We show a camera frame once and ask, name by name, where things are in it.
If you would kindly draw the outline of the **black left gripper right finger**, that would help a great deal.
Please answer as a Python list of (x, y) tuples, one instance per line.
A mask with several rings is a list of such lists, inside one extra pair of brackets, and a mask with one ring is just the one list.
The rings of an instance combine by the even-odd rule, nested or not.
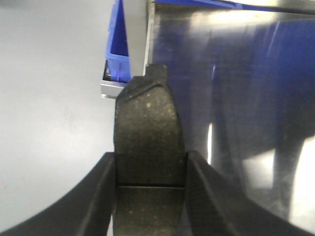
[(197, 151), (187, 153), (185, 205), (194, 236), (309, 236), (229, 184)]

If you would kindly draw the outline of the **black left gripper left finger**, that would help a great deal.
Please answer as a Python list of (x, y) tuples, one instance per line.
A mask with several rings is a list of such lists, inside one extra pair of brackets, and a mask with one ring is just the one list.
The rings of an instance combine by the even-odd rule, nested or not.
[(105, 236), (116, 190), (115, 157), (102, 156), (95, 167), (65, 196), (2, 236)]

